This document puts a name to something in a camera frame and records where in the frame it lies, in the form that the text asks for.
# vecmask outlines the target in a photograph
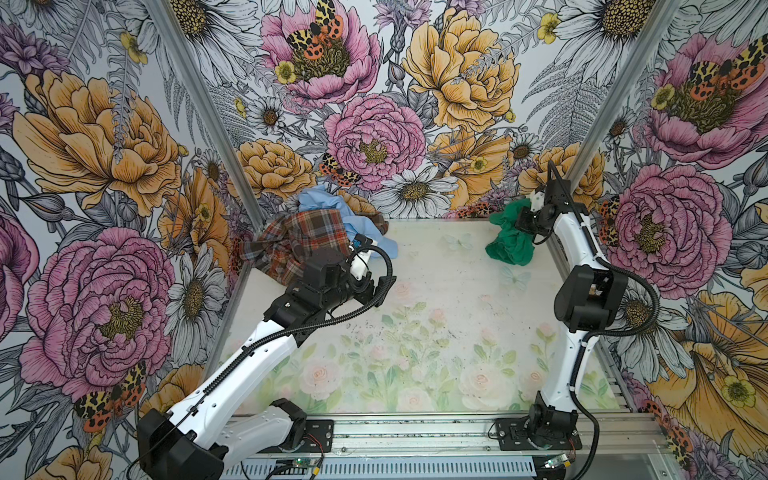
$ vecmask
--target black cable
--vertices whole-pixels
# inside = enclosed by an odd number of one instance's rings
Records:
[[[242,463],[242,462],[240,462],[240,470],[241,470],[241,472],[243,473],[243,476],[245,477],[245,480],[250,480],[250,477],[249,477],[249,476],[248,476],[248,474],[245,472],[245,465],[243,465],[243,463]]]
[[[270,472],[270,474],[266,476],[266,478],[264,480],[270,480],[270,478],[272,478],[274,475],[279,475],[279,474],[281,474],[283,472],[287,472],[288,470],[290,470],[292,468],[301,468],[302,470],[306,470],[306,468],[303,468],[303,467],[294,467],[293,464],[283,465],[282,467],[275,467]]]
[[[574,199],[571,196],[571,189],[565,186],[564,181],[560,176],[560,173],[558,172],[557,168],[554,166],[552,161],[549,161],[547,170],[548,170],[548,173],[554,174],[554,178],[559,183],[561,190],[563,190],[566,196],[566,200],[568,200],[568,204],[571,207],[571,212],[573,212],[573,214],[576,216],[576,220],[579,223],[583,223],[583,219],[581,218],[581,215],[578,213],[578,211],[576,210],[576,206],[574,205]],[[579,412],[583,413],[584,416],[590,419],[590,421],[592,422],[592,425],[594,426],[594,433],[592,435],[592,444],[590,445],[590,448],[589,448],[589,454],[587,455],[587,460],[584,462],[584,464],[581,466],[581,469],[578,471],[576,476],[573,477],[572,480],[581,480],[587,474],[587,470],[589,470],[589,468],[591,467],[592,462],[594,461],[594,456],[597,454],[598,443],[600,441],[600,423],[594,417],[594,415],[592,415],[581,404],[581,402],[579,402],[578,397],[576,396],[576,380],[578,378],[579,370],[581,369],[581,362],[584,359],[584,354],[587,352],[587,345],[589,340],[592,337],[599,336],[599,335],[633,336],[633,335],[637,335],[638,333],[642,333],[647,329],[651,328],[656,323],[656,319],[659,316],[659,310],[661,308],[661,303],[659,300],[659,296],[656,293],[656,290],[654,290],[653,287],[642,276],[637,275],[635,272],[631,272],[630,270],[626,270],[619,266],[615,266],[614,264],[605,260],[604,258],[599,257],[598,252],[600,252],[600,250],[592,240],[591,231],[587,226],[583,224],[581,225],[581,230],[584,231],[584,235],[587,237],[587,241],[589,242],[590,249],[592,251],[592,254],[594,255],[594,260],[596,262],[598,262],[600,265],[604,266],[605,268],[615,273],[620,273],[621,275],[625,275],[631,278],[635,282],[639,283],[648,292],[648,295],[650,296],[650,312],[648,313],[648,316],[642,322],[642,324],[634,327],[633,329],[595,330],[587,333],[586,335],[584,335],[584,338],[581,339],[581,346],[579,347],[578,354],[576,355],[576,362],[574,363],[574,368],[573,370],[571,370],[571,381],[568,383],[568,386],[571,390],[571,400],[573,401],[574,405],[576,405],[576,408],[579,409]]]
[[[386,275],[381,280],[381,282],[384,282],[385,285],[379,284],[379,288],[376,291],[376,294],[374,294],[373,298],[368,303],[361,306],[357,310],[353,310],[352,312],[345,313],[344,315],[338,316],[335,319],[326,320],[324,322],[315,323],[313,325],[304,325],[304,326],[298,326],[295,328],[280,330],[279,332],[271,333],[270,335],[267,335],[261,339],[258,339],[256,342],[251,343],[247,347],[243,347],[243,351],[240,352],[240,355],[238,355],[237,358],[235,358],[235,360],[232,363],[230,363],[223,370],[222,373],[217,375],[216,378],[211,381],[210,385],[205,387],[203,391],[206,394],[213,392],[216,389],[216,387],[218,387],[224,381],[224,379],[227,378],[235,370],[235,368],[237,368],[246,358],[251,356],[253,352],[255,352],[259,347],[275,339],[279,339],[280,337],[283,337],[283,336],[293,335],[294,333],[305,332],[307,330],[314,330],[314,329],[319,329],[326,326],[336,325],[337,323],[344,323],[346,321],[349,321],[355,318],[356,316],[362,315],[363,313],[367,312],[368,310],[376,306],[376,304],[380,300],[384,299],[384,296],[387,294],[387,292],[389,291],[389,287],[392,284],[392,261],[389,259],[389,255],[387,255],[382,248],[376,245],[368,245],[365,247],[360,247],[359,249],[355,250],[353,253],[357,254],[361,252],[366,252],[368,250],[377,252],[384,259],[384,263],[386,263]]]
[[[315,323],[313,325],[304,325],[304,326],[298,326],[292,329],[284,329],[280,330],[279,332],[271,333],[270,335],[267,335],[261,339],[258,339],[256,342],[251,343],[247,347],[243,347],[243,351],[240,352],[240,355],[235,358],[235,360],[230,363],[222,373],[216,376],[216,378],[210,383],[209,386],[203,389],[203,395],[200,397],[199,400],[197,400],[197,403],[194,404],[194,406],[187,412],[187,414],[176,424],[174,427],[169,430],[165,435],[163,435],[160,440],[158,440],[154,445],[150,447],[149,450],[147,450],[143,455],[136,458],[129,466],[128,470],[126,471],[125,477],[127,480],[131,480],[131,469],[136,465],[142,458],[152,453],[153,450],[155,450],[172,432],[176,431],[176,429],[179,428],[179,425],[186,420],[189,415],[191,415],[193,412],[197,411],[197,407],[200,406],[200,404],[205,400],[205,397],[208,396],[211,392],[213,392],[216,387],[218,387],[225,378],[227,378],[234,370],[237,368],[238,365],[240,365],[245,358],[251,356],[253,352],[255,352],[259,347],[266,345],[267,343],[279,339],[280,337],[293,335],[294,333],[301,333],[307,330],[312,329],[319,329],[323,328],[325,326],[331,326],[336,325],[337,323],[344,323],[347,322],[356,316],[362,315],[363,313],[367,312],[368,310],[372,309],[376,304],[383,300],[384,296],[389,292],[389,288],[392,286],[392,260],[389,258],[389,255],[380,247],[376,245],[368,245],[364,247],[360,247],[357,250],[353,251],[353,255],[357,255],[358,253],[366,252],[368,250],[372,250],[374,252],[377,252],[381,257],[384,259],[384,263],[386,264],[386,275],[380,280],[379,282],[379,289],[374,294],[373,298],[366,303],[365,305],[361,306],[357,310],[353,310],[352,312],[345,313],[344,315],[341,315],[339,317],[336,317],[331,320],[326,320],[325,322],[321,323]]]

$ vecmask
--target plaid shirt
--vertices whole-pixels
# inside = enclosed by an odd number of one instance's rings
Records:
[[[243,244],[242,258],[283,285],[301,278],[313,250],[331,247],[345,257],[349,238],[336,209],[278,214],[255,242]]]

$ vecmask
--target metal bracket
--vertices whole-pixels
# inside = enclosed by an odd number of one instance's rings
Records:
[[[333,447],[333,420],[307,420],[304,429],[304,435],[306,434],[315,437],[321,445],[302,439],[296,450],[287,451],[278,447],[269,447],[259,453],[320,453],[321,447],[323,452],[328,453]]]
[[[552,432],[549,435],[535,435],[534,438],[529,439],[526,429],[527,423],[527,416],[494,420],[499,449],[503,452],[581,450],[581,439],[576,430],[571,433],[570,439],[558,432]]]

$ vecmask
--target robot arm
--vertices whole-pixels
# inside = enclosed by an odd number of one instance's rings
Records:
[[[306,413],[286,399],[264,412],[227,425],[237,407],[315,329],[345,322],[380,306],[396,277],[383,250],[363,236],[349,260],[331,249],[313,252],[303,277],[264,313],[240,350],[193,393],[163,415],[151,410],[139,421],[137,437],[141,468],[154,480],[219,478],[254,452],[271,446],[290,451],[304,436]],[[366,261],[371,251],[382,255],[387,275],[378,287]],[[326,320],[326,314],[347,300],[363,307]]]

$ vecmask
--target light blue shirt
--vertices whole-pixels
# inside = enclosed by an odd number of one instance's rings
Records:
[[[371,240],[375,240],[390,258],[397,258],[397,242],[385,238],[368,217],[355,215],[340,196],[329,194],[323,187],[305,188],[299,193],[299,212],[326,208],[335,208],[339,211],[350,240],[354,240],[355,235],[362,233]]]

